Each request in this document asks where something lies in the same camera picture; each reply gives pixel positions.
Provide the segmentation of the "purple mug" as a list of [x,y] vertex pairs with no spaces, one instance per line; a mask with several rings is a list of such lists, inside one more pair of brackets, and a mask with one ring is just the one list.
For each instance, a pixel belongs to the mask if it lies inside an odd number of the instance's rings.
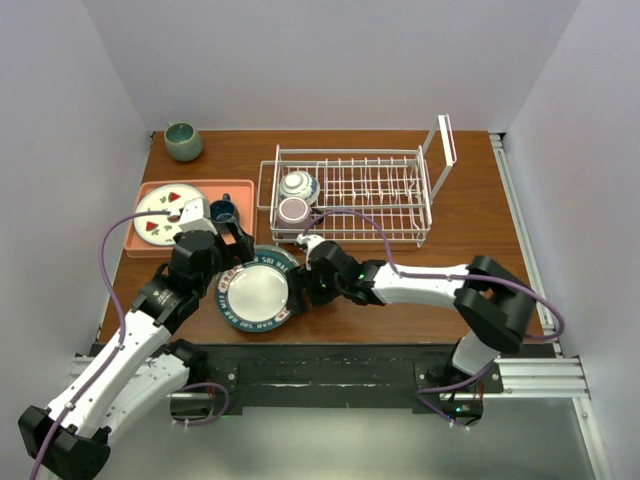
[[303,199],[287,197],[277,207],[276,225],[287,229],[304,229],[321,214],[321,211],[310,207]]

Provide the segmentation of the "blue floral ceramic bowl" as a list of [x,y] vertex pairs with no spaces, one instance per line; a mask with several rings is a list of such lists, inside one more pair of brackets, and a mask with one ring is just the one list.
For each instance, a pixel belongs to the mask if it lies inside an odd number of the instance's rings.
[[279,184],[279,199],[299,198],[313,206],[320,196],[318,180],[307,171],[297,170],[286,174]]

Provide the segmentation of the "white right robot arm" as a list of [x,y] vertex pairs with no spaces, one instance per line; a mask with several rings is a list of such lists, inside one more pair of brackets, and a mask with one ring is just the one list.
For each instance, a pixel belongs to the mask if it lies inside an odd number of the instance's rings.
[[338,297],[360,306],[419,304],[455,310],[469,328],[445,369],[448,386],[469,392],[481,369],[520,352],[537,294],[487,256],[452,267],[410,267],[390,260],[357,261],[317,235],[301,236],[305,262],[289,269],[287,308],[302,315]]

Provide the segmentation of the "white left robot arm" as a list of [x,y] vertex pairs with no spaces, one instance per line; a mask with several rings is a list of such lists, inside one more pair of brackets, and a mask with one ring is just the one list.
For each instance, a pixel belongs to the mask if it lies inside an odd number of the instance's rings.
[[85,370],[47,407],[18,420],[34,465],[59,479],[93,479],[118,434],[173,392],[220,393],[223,404],[198,425],[216,421],[230,404],[226,387],[208,377],[206,353],[172,335],[200,306],[214,277],[254,258],[254,239],[237,223],[228,244],[208,219],[182,227],[168,262],[141,289],[119,328]]

